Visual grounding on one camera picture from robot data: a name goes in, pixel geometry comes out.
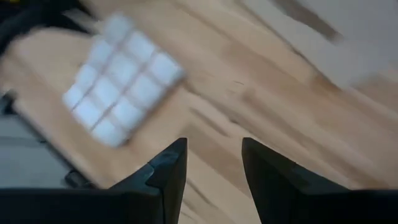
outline white cube grid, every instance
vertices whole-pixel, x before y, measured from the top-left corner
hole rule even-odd
[[[171,56],[115,14],[63,100],[94,138],[117,147],[182,76]]]

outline blurred object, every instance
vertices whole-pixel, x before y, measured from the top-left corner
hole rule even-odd
[[[36,27],[56,27],[92,35],[64,12],[78,10],[95,19],[94,14],[79,0],[22,0],[0,2],[0,54],[13,39]]]
[[[395,0],[241,0],[340,88],[398,62]]]
[[[118,147],[183,75],[182,67],[132,20],[115,14],[63,100],[95,139]]]

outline wood grain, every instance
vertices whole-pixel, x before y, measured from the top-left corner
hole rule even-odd
[[[92,1],[109,15],[109,2]],[[243,137],[352,189],[398,187],[396,82],[381,77],[346,92],[322,79],[303,82],[316,72],[311,65],[232,0],[118,0],[112,7],[187,71],[125,146],[99,144],[62,105],[92,39],[40,31],[16,42],[0,67],[0,89],[14,90],[17,109],[94,183],[112,186],[186,136],[181,223],[259,223]]]

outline white foam block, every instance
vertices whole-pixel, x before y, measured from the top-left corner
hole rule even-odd
[[[183,77],[183,70],[122,14],[113,15],[104,30],[63,100],[95,139],[118,147]]]

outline wooden table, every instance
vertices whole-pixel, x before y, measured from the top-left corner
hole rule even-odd
[[[396,82],[337,90],[234,0],[92,2],[101,17],[131,16],[187,71],[126,146],[93,140],[61,101],[92,39],[42,30],[16,42],[0,88],[13,89],[17,110],[100,187],[180,136],[189,141],[181,223],[259,223],[242,167],[245,136],[352,189],[398,187]]]

